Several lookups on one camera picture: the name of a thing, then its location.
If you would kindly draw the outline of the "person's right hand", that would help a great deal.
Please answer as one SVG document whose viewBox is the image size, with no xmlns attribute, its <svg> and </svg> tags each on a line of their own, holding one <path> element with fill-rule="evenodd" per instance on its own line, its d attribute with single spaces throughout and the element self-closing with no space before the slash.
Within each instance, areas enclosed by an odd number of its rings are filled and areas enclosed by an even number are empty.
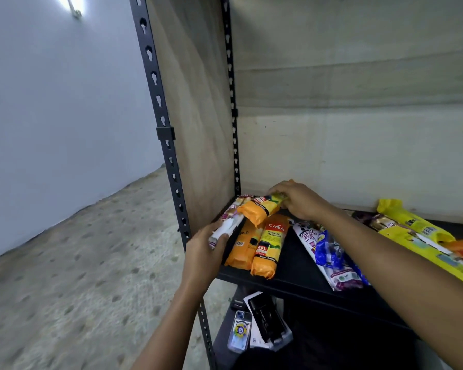
<svg viewBox="0 0 463 370">
<path fill-rule="evenodd" d="M 339 214 L 338 208 L 323 199 L 308 186 L 284 180 L 272 186 L 267 194 L 285 193 L 299 207 L 299 219 L 324 223 L 328 217 Z"/>
</svg>

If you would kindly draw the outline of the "person's left hand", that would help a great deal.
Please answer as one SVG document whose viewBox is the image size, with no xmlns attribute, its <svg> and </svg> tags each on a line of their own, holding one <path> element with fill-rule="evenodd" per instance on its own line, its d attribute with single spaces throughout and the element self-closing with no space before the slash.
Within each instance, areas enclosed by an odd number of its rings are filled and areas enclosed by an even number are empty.
<svg viewBox="0 0 463 370">
<path fill-rule="evenodd" d="M 215 256 L 215 248 L 211 249 L 208 241 L 219 226 L 218 221 L 206 225 L 186 244 L 181 286 L 199 300 L 216 278 L 222 263 L 223 256 Z"/>
</svg>

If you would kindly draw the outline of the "white purple bag roll packet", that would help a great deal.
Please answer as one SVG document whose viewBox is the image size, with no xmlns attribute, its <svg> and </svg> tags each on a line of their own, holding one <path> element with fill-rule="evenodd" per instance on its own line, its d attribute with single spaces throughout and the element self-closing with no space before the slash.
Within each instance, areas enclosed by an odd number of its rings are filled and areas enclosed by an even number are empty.
<svg viewBox="0 0 463 370">
<path fill-rule="evenodd" d="M 212 233 L 208 240 L 211 249 L 216 247 L 219 238 L 223 234 L 227 234 L 228 236 L 233 234 L 244 219 L 244 215 L 238 213 L 238 208 L 251 201 L 254 197 L 254 195 L 238 196 L 223 212 L 218 220 L 220 226 Z"/>
</svg>

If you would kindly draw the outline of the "orange garbage bag roll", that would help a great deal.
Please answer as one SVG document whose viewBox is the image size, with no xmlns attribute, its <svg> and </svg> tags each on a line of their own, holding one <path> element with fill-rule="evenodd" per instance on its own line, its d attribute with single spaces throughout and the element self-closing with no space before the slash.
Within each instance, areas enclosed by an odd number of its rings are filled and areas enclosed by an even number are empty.
<svg viewBox="0 0 463 370">
<path fill-rule="evenodd" d="M 263 230 L 264 224 L 256 227 L 247 219 L 224 265 L 250 271 Z"/>
<path fill-rule="evenodd" d="M 293 223 L 292 218 L 282 214 L 274 214 L 265 220 L 264 230 L 252 261 L 252 276 L 265 279 L 275 276 L 284 240 Z"/>
<path fill-rule="evenodd" d="M 257 196 L 240 205 L 237 213 L 247 218 L 256 228 L 267 218 L 276 214 L 287 198 L 285 193 L 273 193 L 266 196 Z"/>
</svg>

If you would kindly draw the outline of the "person's left forearm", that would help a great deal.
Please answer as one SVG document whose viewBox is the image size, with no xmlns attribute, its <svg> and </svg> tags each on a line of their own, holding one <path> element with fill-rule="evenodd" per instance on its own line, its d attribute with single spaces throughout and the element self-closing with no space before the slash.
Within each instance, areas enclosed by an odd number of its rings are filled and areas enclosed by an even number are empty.
<svg viewBox="0 0 463 370">
<path fill-rule="evenodd" d="M 182 282 L 130 370 L 183 370 L 198 308 L 211 282 Z"/>
</svg>

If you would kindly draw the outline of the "person's right forearm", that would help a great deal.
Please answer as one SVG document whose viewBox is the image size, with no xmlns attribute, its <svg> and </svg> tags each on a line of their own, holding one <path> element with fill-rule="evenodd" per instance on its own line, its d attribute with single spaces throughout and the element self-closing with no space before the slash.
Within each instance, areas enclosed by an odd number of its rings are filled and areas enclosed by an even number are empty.
<svg viewBox="0 0 463 370">
<path fill-rule="evenodd" d="M 463 370 L 463 282 L 333 205 L 315 206 L 311 217 L 414 333 L 453 370 Z"/>
</svg>

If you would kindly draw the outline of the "blue bag packet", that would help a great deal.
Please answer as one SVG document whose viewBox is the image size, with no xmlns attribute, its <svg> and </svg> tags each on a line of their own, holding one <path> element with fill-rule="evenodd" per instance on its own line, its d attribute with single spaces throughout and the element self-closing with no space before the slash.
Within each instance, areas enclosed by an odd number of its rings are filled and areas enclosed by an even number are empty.
<svg viewBox="0 0 463 370">
<path fill-rule="evenodd" d="M 324 226 L 320 227 L 317 238 L 315 262 L 334 291 L 371 286 L 356 263 Z"/>
</svg>

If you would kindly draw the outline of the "black rack shelf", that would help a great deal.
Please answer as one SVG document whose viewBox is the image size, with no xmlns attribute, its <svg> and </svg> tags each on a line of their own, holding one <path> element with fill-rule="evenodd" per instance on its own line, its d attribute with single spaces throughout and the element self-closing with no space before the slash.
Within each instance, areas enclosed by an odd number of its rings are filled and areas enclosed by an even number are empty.
<svg viewBox="0 0 463 370">
<path fill-rule="evenodd" d="M 293 341 L 277 352 L 228 348 L 235 309 L 214 340 L 218 370 L 420 370 L 416 340 L 405 330 L 332 307 L 278 299 Z"/>
<path fill-rule="evenodd" d="M 289 229 L 287 233 L 277 272 L 272 279 L 252 276 L 248 270 L 224 265 L 220 267 L 217 278 L 278 298 L 291 298 L 326 308 L 328 312 L 356 315 L 367 322 L 412 331 L 373 287 L 333 291 L 293 229 Z"/>
</svg>

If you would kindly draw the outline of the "dark brown packet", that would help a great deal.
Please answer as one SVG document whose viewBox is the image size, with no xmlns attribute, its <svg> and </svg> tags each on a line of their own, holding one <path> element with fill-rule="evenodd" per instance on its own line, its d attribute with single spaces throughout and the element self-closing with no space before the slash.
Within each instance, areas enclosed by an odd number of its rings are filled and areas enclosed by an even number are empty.
<svg viewBox="0 0 463 370">
<path fill-rule="evenodd" d="M 400 226 L 400 224 L 398 224 L 395 220 L 385 216 L 384 214 L 354 211 L 351 214 L 351 217 L 378 232 L 391 227 Z"/>
</svg>

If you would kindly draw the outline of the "black device in clear package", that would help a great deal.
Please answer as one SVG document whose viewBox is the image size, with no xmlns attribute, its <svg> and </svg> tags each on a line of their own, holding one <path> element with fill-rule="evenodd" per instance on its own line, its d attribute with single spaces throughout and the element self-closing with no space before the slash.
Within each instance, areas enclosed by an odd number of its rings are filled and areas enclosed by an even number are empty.
<svg viewBox="0 0 463 370">
<path fill-rule="evenodd" d="M 279 314 L 275 298 L 255 292 L 245 296 L 243 301 L 252 314 L 250 348 L 277 352 L 293 341 L 293 333 Z"/>
</svg>

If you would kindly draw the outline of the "phone with sticker case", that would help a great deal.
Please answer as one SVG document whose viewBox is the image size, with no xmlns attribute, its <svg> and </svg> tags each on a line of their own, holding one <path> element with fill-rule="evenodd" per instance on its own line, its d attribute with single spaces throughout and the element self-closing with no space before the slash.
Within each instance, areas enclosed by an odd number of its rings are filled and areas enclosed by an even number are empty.
<svg viewBox="0 0 463 370">
<path fill-rule="evenodd" d="M 231 352 L 241 354 L 248 348 L 252 318 L 249 311 L 235 312 L 227 343 Z"/>
</svg>

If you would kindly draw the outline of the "lower black rack shelf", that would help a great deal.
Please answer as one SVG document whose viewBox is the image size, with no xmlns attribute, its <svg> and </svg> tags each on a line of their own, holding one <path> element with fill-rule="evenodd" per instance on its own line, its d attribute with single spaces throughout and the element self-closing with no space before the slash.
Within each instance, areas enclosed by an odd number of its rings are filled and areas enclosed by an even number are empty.
<svg viewBox="0 0 463 370">
<path fill-rule="evenodd" d="M 332 307 L 278 299 L 293 341 L 277 352 L 228 348 L 235 309 L 214 340 L 218 370 L 420 370 L 416 340 L 405 330 Z"/>
</svg>

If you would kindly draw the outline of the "wooden rack side panel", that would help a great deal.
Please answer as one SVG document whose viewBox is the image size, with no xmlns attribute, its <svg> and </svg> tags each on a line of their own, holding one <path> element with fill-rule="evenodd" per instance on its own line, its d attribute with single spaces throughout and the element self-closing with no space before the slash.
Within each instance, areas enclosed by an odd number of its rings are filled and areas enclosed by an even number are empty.
<svg viewBox="0 0 463 370">
<path fill-rule="evenodd" d="M 221 0 L 146 0 L 190 232 L 235 195 Z"/>
</svg>

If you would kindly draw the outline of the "long yellow bag packet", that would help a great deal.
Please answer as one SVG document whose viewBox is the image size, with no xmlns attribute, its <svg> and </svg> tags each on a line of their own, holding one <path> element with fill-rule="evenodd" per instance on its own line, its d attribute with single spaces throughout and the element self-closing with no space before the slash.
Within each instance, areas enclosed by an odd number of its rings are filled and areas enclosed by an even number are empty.
<svg viewBox="0 0 463 370">
<path fill-rule="evenodd" d="M 450 250 L 445 250 L 444 247 L 434 246 L 434 242 L 431 240 L 425 240 L 420 234 L 399 225 L 384 228 L 379 230 L 378 233 L 422 256 L 463 281 L 462 256 Z"/>
</svg>

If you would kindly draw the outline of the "white drawstring bag packet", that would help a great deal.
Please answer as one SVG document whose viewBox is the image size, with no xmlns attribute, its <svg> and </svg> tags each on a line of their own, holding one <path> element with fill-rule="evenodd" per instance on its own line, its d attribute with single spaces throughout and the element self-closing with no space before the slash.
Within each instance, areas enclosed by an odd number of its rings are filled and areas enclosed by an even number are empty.
<svg viewBox="0 0 463 370">
<path fill-rule="evenodd" d="M 297 237 L 299 238 L 300 242 L 302 243 L 303 247 L 307 250 L 310 257 L 315 262 L 315 247 L 316 247 L 316 243 L 317 243 L 317 238 L 318 238 L 318 236 L 320 234 L 320 229 L 318 229 L 313 223 L 310 223 L 310 222 L 296 223 L 296 224 L 293 225 L 293 229 L 294 229 Z M 319 271 L 321 272 L 320 267 L 316 264 L 316 262 L 315 262 L 315 265 L 319 269 Z"/>
</svg>

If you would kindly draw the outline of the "black perforated rack post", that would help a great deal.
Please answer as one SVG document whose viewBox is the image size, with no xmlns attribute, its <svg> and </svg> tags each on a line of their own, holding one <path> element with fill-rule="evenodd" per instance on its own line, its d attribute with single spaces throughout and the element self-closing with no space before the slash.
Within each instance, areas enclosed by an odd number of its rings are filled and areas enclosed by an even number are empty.
<svg viewBox="0 0 463 370">
<path fill-rule="evenodd" d="M 156 133 L 163 152 L 173 205 L 178 221 L 179 234 L 185 250 L 187 242 L 195 233 L 192 234 L 189 228 L 185 197 L 176 156 L 176 135 L 174 127 L 169 120 L 153 31 L 148 16 L 148 3 L 146 0 L 129 0 L 129 2 L 154 109 Z"/>
<path fill-rule="evenodd" d="M 239 143 L 238 143 L 238 108 L 236 104 L 235 90 L 235 72 L 234 72 L 234 56 L 233 56 L 233 38 L 230 15 L 230 0 L 220 0 L 222 10 L 222 23 L 224 27 L 225 51 L 228 68 L 228 84 L 230 92 L 230 107 L 231 120 L 233 131 L 233 155 L 234 155 L 234 188 L 235 195 L 241 195 L 241 178 L 240 178 L 240 159 L 239 159 Z"/>
</svg>

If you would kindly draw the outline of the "wall lamp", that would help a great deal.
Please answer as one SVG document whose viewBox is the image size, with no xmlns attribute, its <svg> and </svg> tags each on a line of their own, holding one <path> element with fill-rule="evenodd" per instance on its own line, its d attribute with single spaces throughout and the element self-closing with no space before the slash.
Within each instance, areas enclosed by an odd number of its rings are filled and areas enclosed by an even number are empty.
<svg viewBox="0 0 463 370">
<path fill-rule="evenodd" d="M 85 9 L 85 0 L 56 0 L 59 5 L 68 11 L 73 18 L 80 20 Z"/>
</svg>

